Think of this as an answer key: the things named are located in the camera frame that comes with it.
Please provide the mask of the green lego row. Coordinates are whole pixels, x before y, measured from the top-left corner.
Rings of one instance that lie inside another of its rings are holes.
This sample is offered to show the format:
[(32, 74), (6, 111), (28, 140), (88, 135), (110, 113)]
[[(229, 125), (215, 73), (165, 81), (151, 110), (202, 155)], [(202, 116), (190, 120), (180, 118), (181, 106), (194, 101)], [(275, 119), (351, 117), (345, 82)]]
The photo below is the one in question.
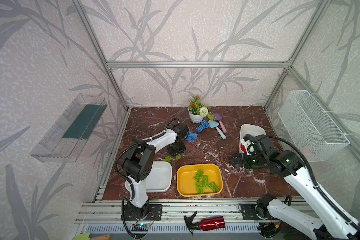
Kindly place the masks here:
[(182, 158), (181, 154), (175, 155), (175, 156), (166, 156), (164, 158), (164, 161), (167, 163), (171, 163), (172, 161), (179, 160)]

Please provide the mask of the green lego pair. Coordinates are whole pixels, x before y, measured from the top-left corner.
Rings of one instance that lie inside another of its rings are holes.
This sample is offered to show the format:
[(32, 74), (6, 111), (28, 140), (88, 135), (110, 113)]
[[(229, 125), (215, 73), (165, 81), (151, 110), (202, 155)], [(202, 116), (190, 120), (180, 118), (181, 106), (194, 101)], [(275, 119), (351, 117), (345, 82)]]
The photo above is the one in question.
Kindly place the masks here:
[(220, 191), (220, 188), (215, 182), (209, 182), (208, 176), (202, 176), (202, 188), (203, 189), (211, 189), (214, 193), (217, 193)]

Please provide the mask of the red lego cluster brick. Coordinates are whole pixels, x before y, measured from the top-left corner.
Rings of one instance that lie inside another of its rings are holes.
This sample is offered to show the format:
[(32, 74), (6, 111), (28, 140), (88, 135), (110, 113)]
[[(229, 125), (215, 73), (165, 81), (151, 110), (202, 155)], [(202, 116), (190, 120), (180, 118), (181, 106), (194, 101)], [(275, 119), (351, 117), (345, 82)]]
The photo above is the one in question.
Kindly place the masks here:
[(246, 152), (247, 152), (247, 149), (246, 149), (245, 145), (242, 145), (242, 144), (241, 144), (241, 150), (242, 150), (243, 153), (246, 153)]

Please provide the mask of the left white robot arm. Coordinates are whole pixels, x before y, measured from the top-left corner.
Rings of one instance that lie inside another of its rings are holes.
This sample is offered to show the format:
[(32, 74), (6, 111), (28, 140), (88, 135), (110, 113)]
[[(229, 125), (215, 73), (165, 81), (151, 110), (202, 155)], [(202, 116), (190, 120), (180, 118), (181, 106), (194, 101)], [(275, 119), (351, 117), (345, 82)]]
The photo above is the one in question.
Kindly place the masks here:
[(172, 156), (184, 153), (189, 135), (186, 124), (168, 124), (160, 133), (146, 139), (134, 139), (115, 159), (113, 168), (130, 186), (130, 197), (122, 204), (122, 220), (141, 220), (149, 214), (146, 178), (151, 173), (155, 154), (167, 148)]

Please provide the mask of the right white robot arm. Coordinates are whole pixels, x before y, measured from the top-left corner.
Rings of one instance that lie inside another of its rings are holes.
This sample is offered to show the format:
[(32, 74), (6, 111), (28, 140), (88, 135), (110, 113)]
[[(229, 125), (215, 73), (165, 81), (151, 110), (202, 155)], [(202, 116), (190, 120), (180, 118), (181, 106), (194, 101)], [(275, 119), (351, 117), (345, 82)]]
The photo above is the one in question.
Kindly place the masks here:
[(287, 223), (312, 240), (360, 240), (360, 222), (339, 205), (318, 183), (303, 153), (290, 142), (278, 138), (292, 150), (280, 152), (274, 136), (259, 135), (250, 139), (253, 152), (235, 153), (230, 164), (236, 169), (268, 169), (291, 185), (317, 214), (313, 218), (271, 194), (257, 200), (260, 218), (272, 217)]

